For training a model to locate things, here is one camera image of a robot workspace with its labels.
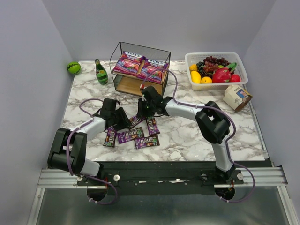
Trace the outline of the purple m&m's bag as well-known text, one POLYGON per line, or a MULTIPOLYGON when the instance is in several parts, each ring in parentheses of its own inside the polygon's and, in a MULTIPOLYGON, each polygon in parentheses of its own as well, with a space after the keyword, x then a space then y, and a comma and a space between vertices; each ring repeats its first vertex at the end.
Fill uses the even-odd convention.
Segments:
POLYGON ((144 137, 144 132, 142 127, 138 127, 132 130, 124 131, 117 134, 119 144, 123 144, 132 141, 136 138, 144 137))
POLYGON ((114 127, 109 127, 106 133, 106 138, 103 143, 103 146, 114 148, 116 137, 117 137, 117 131, 114 129, 114 127))
POLYGON ((160 131, 158 129, 156 120, 154 116, 146 117, 145 118, 148 128, 149 136, 154 136, 160 134, 160 131))
POLYGON ((136 125, 138 125, 139 123, 141 123, 142 121, 144 121, 145 118, 144 117, 138 117, 137 115, 131 117, 129 119, 131 125, 129 126, 129 129, 135 127, 136 125))
POLYGON ((141 149, 145 147, 153 147, 159 146, 159 138, 157 135, 148 136, 148 137, 140 137, 135 139, 135 148, 141 149))

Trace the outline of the purple Fox's candy bag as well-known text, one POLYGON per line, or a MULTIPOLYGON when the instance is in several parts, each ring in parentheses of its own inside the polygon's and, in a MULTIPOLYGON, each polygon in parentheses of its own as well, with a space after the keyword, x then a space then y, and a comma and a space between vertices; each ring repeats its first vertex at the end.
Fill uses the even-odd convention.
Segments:
POLYGON ((158 69, 167 69, 168 66, 169 63, 165 61, 145 59, 144 65, 136 77, 139 79, 147 77, 147 81, 161 84, 166 72, 158 69))
POLYGON ((144 60, 145 57, 143 55, 123 51, 112 71, 115 73, 136 76, 144 60))

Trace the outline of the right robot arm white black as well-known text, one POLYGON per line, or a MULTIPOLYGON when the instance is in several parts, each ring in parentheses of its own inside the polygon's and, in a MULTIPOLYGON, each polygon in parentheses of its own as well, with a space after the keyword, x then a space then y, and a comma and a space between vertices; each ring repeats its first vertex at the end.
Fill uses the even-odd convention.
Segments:
POLYGON ((230 126, 233 124, 218 105, 209 101, 204 105, 193 105, 163 98, 154 87, 140 87, 142 98, 138 99, 138 117, 159 116, 182 117, 195 121, 206 141, 211 143, 215 155, 215 179, 227 182, 232 178, 235 166, 231 159, 228 143, 230 126))

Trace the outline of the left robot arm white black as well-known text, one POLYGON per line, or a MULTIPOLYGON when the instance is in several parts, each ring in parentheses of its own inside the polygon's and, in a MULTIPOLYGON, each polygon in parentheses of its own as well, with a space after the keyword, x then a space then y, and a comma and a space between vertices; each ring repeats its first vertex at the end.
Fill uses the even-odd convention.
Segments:
POLYGON ((86 175, 96 177, 100 171, 100 163, 86 158, 87 141, 97 134, 108 131, 109 128, 118 131, 131 125, 120 102, 105 98, 102 107, 94 114, 82 108, 90 98, 83 101, 79 108, 89 115, 89 119, 74 128, 59 128, 56 131, 47 164, 52 169, 60 169, 71 175, 86 175))

